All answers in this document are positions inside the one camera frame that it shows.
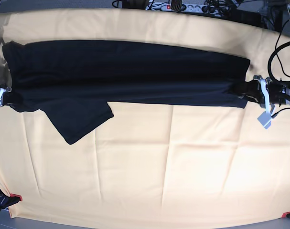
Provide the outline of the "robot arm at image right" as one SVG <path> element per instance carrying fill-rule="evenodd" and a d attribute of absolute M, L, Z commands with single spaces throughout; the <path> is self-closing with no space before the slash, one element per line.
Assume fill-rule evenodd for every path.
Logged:
<path fill-rule="evenodd" d="M 261 27 L 246 33 L 242 43 L 249 69 L 227 93 L 258 104 L 273 119 L 290 106 L 290 0 L 265 0 L 258 14 Z"/>

